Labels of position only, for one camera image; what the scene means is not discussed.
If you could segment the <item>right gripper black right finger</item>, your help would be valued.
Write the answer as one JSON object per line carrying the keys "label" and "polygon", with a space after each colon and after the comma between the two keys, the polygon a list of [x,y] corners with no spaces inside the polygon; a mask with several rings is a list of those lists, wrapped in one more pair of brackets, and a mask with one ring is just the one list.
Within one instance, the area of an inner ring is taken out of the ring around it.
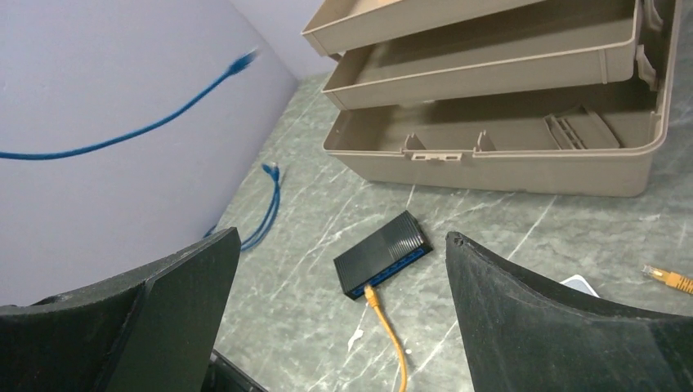
{"label": "right gripper black right finger", "polygon": [[691,317],[576,291],[459,232],[445,263],[475,390],[691,390]]}

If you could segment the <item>black network switch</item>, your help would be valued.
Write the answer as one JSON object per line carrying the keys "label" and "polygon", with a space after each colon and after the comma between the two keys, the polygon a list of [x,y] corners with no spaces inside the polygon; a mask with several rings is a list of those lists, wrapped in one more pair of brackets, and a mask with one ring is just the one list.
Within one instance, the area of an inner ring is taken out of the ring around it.
{"label": "black network switch", "polygon": [[355,301],[364,295],[365,286],[378,286],[432,250],[417,219],[403,211],[333,263],[342,293]]}

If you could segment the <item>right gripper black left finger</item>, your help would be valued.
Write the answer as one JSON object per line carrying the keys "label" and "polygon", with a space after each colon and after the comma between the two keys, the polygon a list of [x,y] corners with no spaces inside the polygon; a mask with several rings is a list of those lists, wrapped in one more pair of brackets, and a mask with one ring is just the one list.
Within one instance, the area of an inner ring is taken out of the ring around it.
{"label": "right gripper black left finger", "polygon": [[1,308],[4,391],[198,391],[239,263],[224,229],[149,264]]}

